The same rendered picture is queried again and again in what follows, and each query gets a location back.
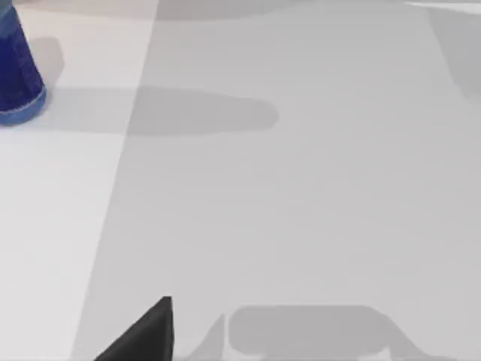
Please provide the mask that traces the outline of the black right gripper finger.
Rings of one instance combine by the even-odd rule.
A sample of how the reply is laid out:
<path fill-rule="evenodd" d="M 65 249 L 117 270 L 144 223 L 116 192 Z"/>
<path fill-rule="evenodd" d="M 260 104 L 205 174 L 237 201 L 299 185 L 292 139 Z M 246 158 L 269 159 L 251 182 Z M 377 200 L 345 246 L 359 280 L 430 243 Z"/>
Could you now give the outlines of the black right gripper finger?
<path fill-rule="evenodd" d="M 172 298 L 162 297 L 93 361 L 172 361 Z"/>

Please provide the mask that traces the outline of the blue cup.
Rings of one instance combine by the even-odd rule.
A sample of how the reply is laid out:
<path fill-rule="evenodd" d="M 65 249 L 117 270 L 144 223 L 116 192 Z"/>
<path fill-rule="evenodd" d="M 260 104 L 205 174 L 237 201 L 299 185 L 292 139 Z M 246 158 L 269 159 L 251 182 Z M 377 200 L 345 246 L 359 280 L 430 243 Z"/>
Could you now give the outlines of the blue cup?
<path fill-rule="evenodd" d="M 0 0 L 0 126 L 34 119 L 46 100 L 47 88 L 13 0 Z"/>

